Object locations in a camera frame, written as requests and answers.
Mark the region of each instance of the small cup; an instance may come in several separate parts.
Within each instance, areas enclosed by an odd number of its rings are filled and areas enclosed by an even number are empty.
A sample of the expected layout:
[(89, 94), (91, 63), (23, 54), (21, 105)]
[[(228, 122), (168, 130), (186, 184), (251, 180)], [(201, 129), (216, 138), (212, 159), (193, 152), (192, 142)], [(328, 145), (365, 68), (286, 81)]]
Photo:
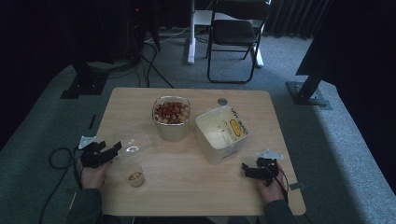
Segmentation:
[(128, 181), (128, 183), (134, 187), (138, 188), (145, 182), (145, 177), (143, 176), (143, 168), (139, 163), (128, 163), (122, 167), (122, 179)]

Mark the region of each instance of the chair leg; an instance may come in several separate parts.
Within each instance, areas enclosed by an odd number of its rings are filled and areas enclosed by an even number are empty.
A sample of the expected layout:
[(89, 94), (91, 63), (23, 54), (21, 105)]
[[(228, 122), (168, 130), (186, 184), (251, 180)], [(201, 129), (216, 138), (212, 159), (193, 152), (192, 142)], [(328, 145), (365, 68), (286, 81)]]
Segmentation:
[(210, 61), (212, 60), (212, 41), (207, 43), (206, 58), (207, 58), (207, 72), (206, 72), (207, 79), (209, 79), (209, 81), (212, 81), (212, 79), (210, 78)]
[(256, 49), (254, 50), (254, 56), (252, 58), (252, 63), (251, 63), (251, 70), (250, 70), (250, 77), (247, 80), (249, 82), (253, 78), (254, 74), (254, 67), (256, 66), (256, 60), (257, 60), (257, 54), (259, 53), (259, 46), (257, 45)]
[(246, 59), (246, 57), (248, 56), (248, 53), (251, 51), (251, 48), (252, 48), (252, 47), (253, 47), (253, 46), (249, 46), (249, 47), (248, 47), (247, 52), (245, 53), (245, 56), (242, 58), (243, 60)]

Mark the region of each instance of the white plastic container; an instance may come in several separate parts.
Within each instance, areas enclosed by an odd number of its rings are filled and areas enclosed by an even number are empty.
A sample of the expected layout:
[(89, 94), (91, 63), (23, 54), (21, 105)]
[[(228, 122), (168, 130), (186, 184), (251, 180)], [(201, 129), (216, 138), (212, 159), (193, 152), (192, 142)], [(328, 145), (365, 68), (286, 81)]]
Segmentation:
[[(184, 122), (178, 124), (165, 124), (156, 120), (155, 107), (165, 102), (180, 102), (184, 105), (187, 105), (189, 107), (189, 115), (187, 119)], [(187, 136), (189, 132), (190, 113), (191, 106), (189, 100), (180, 96), (162, 96), (155, 101), (154, 106), (152, 107), (152, 119), (155, 122), (155, 126), (157, 126), (159, 135), (163, 140), (168, 142), (176, 142)]]
[(249, 128), (227, 105), (210, 109), (196, 119), (197, 141), (207, 160), (220, 164), (238, 154), (249, 136)]

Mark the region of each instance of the person's right hand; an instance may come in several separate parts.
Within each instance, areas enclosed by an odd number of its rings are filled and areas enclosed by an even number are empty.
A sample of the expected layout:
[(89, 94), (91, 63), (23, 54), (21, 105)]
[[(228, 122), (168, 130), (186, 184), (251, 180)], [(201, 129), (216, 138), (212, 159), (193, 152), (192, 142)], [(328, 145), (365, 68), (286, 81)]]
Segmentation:
[[(280, 171), (283, 171), (282, 167), (280, 167), (279, 164), (277, 166)], [(275, 180), (271, 183), (270, 186), (266, 187), (262, 180), (256, 179), (256, 186), (259, 190), (260, 195), (262, 196), (264, 205), (267, 205), (268, 203), (276, 200), (285, 200), (285, 197), (283, 196), (283, 190), (285, 188), (283, 184), (283, 172), (280, 171), (276, 178), (277, 180), (279, 180), (282, 187), (280, 187)]]

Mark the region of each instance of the small bowl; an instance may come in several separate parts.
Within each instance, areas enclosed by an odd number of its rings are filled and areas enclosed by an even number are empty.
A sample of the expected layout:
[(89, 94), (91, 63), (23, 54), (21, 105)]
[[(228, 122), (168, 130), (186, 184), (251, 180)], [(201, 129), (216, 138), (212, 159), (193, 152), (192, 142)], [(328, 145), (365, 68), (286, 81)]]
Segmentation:
[[(188, 107), (188, 116), (186, 116), (180, 123), (162, 123), (156, 114), (157, 106), (163, 105), (166, 102), (178, 102)], [(191, 113), (191, 106), (188, 99), (180, 96), (162, 96), (158, 98), (152, 107), (152, 119), (159, 131), (160, 137), (168, 142), (177, 142), (187, 136), (189, 132), (189, 119)]]

